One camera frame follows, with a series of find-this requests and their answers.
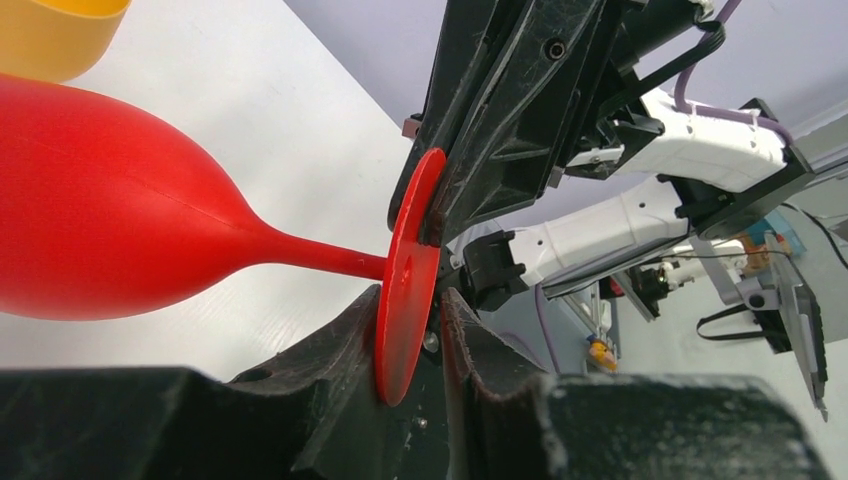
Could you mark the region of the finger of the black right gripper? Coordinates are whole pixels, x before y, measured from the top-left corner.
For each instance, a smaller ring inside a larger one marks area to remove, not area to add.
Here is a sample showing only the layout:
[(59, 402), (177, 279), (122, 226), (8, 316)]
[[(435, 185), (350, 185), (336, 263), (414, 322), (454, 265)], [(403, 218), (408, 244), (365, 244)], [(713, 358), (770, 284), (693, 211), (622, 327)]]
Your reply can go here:
[(532, 205), (584, 130), (624, 12), (621, 1), (448, 2), (388, 224), (432, 148), (447, 157), (422, 230), (432, 245)]

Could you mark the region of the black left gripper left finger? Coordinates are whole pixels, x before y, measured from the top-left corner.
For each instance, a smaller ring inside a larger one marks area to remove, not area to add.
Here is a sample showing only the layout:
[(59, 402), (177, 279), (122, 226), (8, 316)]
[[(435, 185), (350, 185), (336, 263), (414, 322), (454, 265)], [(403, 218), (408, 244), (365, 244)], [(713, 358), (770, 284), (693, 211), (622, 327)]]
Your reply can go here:
[(184, 367), (5, 370), (5, 479), (444, 479), (442, 375), (375, 390), (380, 289), (229, 382)]

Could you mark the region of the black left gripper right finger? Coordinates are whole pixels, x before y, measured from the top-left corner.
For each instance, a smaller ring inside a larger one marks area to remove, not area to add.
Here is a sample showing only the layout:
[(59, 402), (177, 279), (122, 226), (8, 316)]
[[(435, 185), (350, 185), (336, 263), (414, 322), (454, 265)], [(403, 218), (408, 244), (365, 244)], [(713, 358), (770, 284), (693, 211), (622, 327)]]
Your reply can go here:
[(746, 376), (556, 375), (440, 298), (455, 479), (825, 479), (802, 424)]

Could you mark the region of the red wine glass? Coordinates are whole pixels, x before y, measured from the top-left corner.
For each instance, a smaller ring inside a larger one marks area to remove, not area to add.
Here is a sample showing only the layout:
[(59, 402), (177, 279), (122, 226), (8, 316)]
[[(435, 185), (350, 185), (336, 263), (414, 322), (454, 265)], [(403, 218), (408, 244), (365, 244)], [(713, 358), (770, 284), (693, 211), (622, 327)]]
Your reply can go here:
[(377, 391), (405, 397), (439, 270), (419, 240), (446, 164), (434, 148), (402, 200), (386, 257), (283, 233), (175, 127), (69, 86), (1, 78), (1, 309), (87, 321), (171, 306), (253, 265), (279, 263), (382, 284)]

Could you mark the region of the yellow wine glass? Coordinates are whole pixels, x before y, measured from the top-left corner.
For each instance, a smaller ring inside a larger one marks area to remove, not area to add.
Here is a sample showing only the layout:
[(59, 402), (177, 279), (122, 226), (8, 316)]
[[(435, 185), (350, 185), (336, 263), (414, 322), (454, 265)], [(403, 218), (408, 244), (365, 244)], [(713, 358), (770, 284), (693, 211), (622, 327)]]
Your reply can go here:
[(91, 69), (109, 48), (124, 0), (1, 1), (1, 72), (61, 83)]

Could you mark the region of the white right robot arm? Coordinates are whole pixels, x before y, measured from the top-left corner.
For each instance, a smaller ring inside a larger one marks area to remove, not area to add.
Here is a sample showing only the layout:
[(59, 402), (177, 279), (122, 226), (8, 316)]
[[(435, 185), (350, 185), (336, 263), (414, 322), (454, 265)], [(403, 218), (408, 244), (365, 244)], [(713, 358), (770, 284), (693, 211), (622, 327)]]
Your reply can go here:
[(690, 238), (733, 236), (800, 191), (813, 170), (763, 101), (726, 110), (685, 97), (728, 18), (709, 1), (448, 2), (388, 210), (414, 266), (533, 205), (557, 173), (643, 180), (478, 238), (435, 286), (490, 311), (529, 289), (567, 294)]

